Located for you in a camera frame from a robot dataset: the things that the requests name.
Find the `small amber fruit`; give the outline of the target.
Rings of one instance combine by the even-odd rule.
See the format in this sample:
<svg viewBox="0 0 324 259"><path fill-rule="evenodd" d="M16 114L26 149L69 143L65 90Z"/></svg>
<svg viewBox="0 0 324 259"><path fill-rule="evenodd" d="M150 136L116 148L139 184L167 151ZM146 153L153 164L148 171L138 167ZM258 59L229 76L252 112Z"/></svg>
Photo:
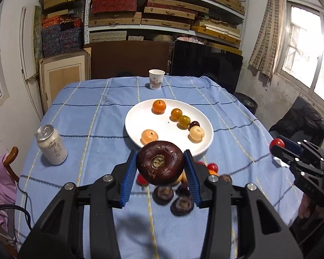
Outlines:
<svg viewBox="0 0 324 259"><path fill-rule="evenodd" d="M179 117L183 115L183 112L181 109L179 108L174 108L172 111L171 111L171 116L170 116L170 119L174 122L177 122L179 120Z"/></svg>

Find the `dark purple fruit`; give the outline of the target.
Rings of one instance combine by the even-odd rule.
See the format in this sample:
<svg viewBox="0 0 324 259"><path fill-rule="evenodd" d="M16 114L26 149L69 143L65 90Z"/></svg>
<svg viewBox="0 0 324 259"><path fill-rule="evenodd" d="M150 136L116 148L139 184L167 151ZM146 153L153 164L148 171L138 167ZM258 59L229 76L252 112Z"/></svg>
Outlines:
<svg viewBox="0 0 324 259"><path fill-rule="evenodd" d="M149 184L167 186L175 183L182 175L184 155L171 142L154 141L138 151L136 167Z"/></svg>

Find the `small olive yellow fruit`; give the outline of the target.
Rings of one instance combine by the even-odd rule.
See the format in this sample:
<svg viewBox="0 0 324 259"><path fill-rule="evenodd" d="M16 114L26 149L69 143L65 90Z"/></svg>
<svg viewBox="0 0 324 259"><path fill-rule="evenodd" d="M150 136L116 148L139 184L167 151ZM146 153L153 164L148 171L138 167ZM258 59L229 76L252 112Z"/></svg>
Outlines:
<svg viewBox="0 0 324 259"><path fill-rule="evenodd" d="M189 124L191 123L191 120L188 116L181 115L178 118L178 127L181 129L187 129L189 127Z"/></svg>

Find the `metal storage shelf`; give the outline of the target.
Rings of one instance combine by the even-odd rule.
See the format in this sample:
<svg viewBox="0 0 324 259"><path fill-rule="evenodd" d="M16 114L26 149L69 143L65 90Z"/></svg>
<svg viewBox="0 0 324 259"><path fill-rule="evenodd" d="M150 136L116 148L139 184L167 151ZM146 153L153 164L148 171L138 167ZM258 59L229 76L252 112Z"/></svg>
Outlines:
<svg viewBox="0 0 324 259"><path fill-rule="evenodd" d="M148 30L241 48L248 0L86 0L86 44L102 32Z"/></svg>

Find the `black chair with jacket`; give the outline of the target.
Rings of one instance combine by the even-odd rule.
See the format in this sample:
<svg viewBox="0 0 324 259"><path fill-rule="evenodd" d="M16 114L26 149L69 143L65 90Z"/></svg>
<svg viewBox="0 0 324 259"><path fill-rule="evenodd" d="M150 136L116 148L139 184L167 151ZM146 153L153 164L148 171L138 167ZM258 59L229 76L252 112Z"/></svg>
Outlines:
<svg viewBox="0 0 324 259"><path fill-rule="evenodd" d="M273 138L284 136L293 142L307 140L317 146L324 141L324 119L304 98L298 96L287 113L269 133Z"/></svg>

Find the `small orange tangerine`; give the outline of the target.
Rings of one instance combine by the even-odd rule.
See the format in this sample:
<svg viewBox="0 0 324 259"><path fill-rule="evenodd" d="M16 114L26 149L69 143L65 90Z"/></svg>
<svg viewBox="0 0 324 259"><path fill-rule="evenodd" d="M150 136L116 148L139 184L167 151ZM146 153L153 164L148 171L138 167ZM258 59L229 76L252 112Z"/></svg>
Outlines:
<svg viewBox="0 0 324 259"><path fill-rule="evenodd" d="M163 100L154 101L151 109L154 114L163 114L166 109L165 101Z"/></svg>

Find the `white beverage can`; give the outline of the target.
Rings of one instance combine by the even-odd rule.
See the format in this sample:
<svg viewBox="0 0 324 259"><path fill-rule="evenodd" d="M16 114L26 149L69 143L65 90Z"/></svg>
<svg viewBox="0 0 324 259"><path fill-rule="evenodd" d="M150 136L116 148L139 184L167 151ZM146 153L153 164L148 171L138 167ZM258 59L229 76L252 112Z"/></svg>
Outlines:
<svg viewBox="0 0 324 259"><path fill-rule="evenodd" d="M41 126L35 136L37 145L50 164L59 166L67 159L67 149L58 130L53 125Z"/></svg>

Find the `pale orange round fruit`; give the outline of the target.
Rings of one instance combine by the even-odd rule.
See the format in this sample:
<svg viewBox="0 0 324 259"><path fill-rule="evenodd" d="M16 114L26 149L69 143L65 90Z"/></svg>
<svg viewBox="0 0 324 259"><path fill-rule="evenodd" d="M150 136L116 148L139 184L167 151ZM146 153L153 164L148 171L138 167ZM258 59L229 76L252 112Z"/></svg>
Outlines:
<svg viewBox="0 0 324 259"><path fill-rule="evenodd" d="M146 129L141 134L141 142L143 145L147 145L150 142L157 141L159 139L158 134L151 129Z"/></svg>

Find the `black flat panel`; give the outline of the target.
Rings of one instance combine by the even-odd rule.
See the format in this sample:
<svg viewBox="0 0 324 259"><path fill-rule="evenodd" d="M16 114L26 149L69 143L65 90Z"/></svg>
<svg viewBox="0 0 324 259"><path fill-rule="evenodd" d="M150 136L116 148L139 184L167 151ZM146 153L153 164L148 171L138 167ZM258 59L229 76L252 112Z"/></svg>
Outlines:
<svg viewBox="0 0 324 259"><path fill-rule="evenodd" d="M233 94L243 57L205 44L176 40L171 61L172 76L207 76Z"/></svg>

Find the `framed beige panel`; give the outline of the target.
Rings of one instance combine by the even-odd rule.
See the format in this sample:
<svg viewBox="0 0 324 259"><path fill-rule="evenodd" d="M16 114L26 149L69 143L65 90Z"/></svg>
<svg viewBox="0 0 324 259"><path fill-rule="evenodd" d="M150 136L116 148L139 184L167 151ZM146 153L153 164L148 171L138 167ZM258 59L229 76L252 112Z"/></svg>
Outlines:
<svg viewBox="0 0 324 259"><path fill-rule="evenodd" d="M43 112L46 112L59 91L68 84L91 77L91 49L59 54L40 60L40 93Z"/></svg>

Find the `white round plate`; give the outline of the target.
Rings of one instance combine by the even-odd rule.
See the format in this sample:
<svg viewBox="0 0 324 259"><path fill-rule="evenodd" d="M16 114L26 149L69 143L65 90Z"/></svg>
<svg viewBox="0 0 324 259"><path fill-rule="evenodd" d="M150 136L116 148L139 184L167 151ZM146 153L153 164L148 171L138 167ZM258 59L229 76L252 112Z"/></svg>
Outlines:
<svg viewBox="0 0 324 259"><path fill-rule="evenodd" d="M174 143L182 151L189 150L193 156L199 156L207 151L214 139L214 129L208 117L199 109L178 100L164 99L166 109L163 114L153 112L153 103L156 99L148 99L135 104L127 113L125 118L125 129L131 140L143 147L141 134L147 129L154 130L160 140ZM170 119L171 111L179 108L184 115L192 121L200 123L205 132L205 137L197 143L189 139L189 131L183 130L177 122Z"/></svg>

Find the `wooden chair pink cloth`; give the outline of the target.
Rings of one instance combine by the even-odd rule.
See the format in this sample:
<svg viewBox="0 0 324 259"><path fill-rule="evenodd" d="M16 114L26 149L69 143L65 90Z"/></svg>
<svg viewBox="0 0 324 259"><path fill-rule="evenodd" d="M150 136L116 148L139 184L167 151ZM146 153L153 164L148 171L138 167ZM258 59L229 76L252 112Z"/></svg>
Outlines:
<svg viewBox="0 0 324 259"><path fill-rule="evenodd" d="M0 156L0 205L15 204L17 196L17 186L4 166L4 161L8 157L6 151Z"/></svg>

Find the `brown wooden board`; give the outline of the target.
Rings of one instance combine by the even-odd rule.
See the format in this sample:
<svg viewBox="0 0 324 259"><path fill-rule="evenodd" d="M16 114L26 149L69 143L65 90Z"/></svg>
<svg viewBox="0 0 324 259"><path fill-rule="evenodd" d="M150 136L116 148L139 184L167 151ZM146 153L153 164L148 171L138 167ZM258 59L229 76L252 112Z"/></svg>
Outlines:
<svg viewBox="0 0 324 259"><path fill-rule="evenodd" d="M170 44L166 41L102 41L85 46L91 50L91 79L141 76L151 69L166 71Z"/></svg>

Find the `cream round fruit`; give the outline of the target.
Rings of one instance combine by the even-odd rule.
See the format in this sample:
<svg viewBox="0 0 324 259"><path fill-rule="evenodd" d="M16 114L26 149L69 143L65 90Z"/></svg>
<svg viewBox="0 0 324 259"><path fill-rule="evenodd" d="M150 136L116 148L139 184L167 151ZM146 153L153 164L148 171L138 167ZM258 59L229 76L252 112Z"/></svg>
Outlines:
<svg viewBox="0 0 324 259"><path fill-rule="evenodd" d="M193 126L189 130L189 138L195 143L201 142L204 136L205 132L200 126Z"/></svg>

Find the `blue checked tablecloth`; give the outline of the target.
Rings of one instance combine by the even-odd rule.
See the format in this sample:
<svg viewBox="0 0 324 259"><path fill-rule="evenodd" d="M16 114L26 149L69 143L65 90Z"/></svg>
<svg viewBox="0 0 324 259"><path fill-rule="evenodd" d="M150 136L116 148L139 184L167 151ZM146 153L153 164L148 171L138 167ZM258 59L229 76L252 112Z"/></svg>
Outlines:
<svg viewBox="0 0 324 259"><path fill-rule="evenodd" d="M63 88L19 184L19 258L301 258L272 137L207 77Z"/></svg>

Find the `beige checked curtain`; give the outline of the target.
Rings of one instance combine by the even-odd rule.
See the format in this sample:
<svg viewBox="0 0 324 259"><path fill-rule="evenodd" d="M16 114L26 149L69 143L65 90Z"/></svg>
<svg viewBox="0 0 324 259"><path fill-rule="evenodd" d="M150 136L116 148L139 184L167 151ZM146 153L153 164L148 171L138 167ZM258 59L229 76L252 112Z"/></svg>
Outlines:
<svg viewBox="0 0 324 259"><path fill-rule="evenodd" d="M277 70L284 10L284 0L267 0L262 24L249 61L250 68L267 76L269 80L273 78L273 74Z"/></svg>

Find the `white paper cup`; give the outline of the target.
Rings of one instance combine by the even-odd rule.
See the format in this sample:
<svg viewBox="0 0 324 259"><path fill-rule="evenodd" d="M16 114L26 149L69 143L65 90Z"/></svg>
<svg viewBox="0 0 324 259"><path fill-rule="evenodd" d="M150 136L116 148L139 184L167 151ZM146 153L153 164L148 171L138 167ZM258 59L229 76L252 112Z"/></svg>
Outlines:
<svg viewBox="0 0 324 259"><path fill-rule="evenodd" d="M163 83L165 72L160 69L151 69L149 71L150 89L159 90Z"/></svg>

